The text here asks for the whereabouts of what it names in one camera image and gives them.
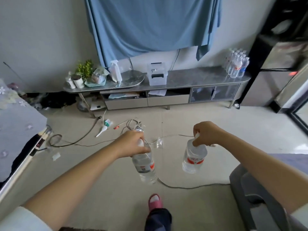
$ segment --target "dark pants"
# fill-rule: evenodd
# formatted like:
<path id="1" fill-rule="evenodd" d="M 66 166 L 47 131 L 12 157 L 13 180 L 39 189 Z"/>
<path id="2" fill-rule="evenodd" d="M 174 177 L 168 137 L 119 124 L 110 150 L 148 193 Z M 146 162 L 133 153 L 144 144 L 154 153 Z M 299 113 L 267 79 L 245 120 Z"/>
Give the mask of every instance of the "dark pants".
<path id="1" fill-rule="evenodd" d="M 165 208 L 153 209 L 147 217 L 144 231 L 171 231 L 172 217 Z"/>

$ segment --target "forearm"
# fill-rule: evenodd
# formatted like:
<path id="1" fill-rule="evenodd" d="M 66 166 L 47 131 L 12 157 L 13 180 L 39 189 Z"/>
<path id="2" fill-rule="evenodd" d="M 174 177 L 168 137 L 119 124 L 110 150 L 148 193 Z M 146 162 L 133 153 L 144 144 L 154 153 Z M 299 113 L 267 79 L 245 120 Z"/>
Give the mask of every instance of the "forearm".
<path id="1" fill-rule="evenodd" d="M 241 162 L 287 212 L 308 203 L 305 174 L 228 132 L 221 133 L 219 145 Z"/>
<path id="2" fill-rule="evenodd" d="M 117 159 L 108 145 L 44 187 L 23 206 L 59 230 L 102 172 Z"/>

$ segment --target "green plant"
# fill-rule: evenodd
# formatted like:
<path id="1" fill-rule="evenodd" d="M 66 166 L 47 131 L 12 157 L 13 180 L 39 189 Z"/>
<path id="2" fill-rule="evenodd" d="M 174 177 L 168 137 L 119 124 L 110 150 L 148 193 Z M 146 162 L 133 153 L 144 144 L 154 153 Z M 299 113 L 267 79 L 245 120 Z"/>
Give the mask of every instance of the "green plant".
<path id="1" fill-rule="evenodd" d="M 84 64 L 79 63 L 75 70 L 75 73 L 80 73 L 81 75 L 83 75 L 83 80 L 86 80 L 87 78 L 91 77 L 93 72 L 93 62 L 91 59 L 86 60 Z"/>

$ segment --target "pack of water bottles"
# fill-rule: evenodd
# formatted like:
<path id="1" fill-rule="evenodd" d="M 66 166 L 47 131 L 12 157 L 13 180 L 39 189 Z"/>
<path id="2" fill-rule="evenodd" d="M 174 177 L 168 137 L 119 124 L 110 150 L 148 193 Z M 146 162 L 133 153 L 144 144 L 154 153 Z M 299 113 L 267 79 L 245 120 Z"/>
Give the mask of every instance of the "pack of water bottles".
<path id="1" fill-rule="evenodd" d="M 226 70 L 231 78 L 241 78 L 244 76 L 245 70 L 249 65 L 249 57 L 246 50 L 228 49 L 222 67 Z"/>

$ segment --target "marble countertop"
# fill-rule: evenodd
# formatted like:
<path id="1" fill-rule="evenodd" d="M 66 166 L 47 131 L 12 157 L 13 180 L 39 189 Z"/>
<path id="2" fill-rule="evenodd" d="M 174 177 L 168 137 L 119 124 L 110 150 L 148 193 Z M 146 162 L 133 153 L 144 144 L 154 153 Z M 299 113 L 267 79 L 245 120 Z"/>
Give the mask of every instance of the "marble countertop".
<path id="1" fill-rule="evenodd" d="M 139 71 L 134 71 L 137 76 L 140 76 Z M 68 93 L 80 93 L 80 92 L 94 92 L 99 91 L 102 94 L 117 93 L 117 92 L 129 92 L 129 91 L 146 91 L 146 90 L 160 90 L 160 89 L 176 89 L 185 87 L 199 87 L 199 86 L 216 86 L 225 84 L 244 83 L 250 80 L 251 76 L 248 72 L 245 72 L 241 78 L 230 78 L 225 70 L 220 66 L 215 67 L 198 67 L 192 69 L 180 69 L 168 71 L 167 84 L 150 86 L 146 73 L 143 73 L 144 80 L 137 86 L 128 88 L 116 88 L 116 87 L 93 87 L 82 89 L 70 89 L 68 86 L 64 86 L 64 90 Z"/>

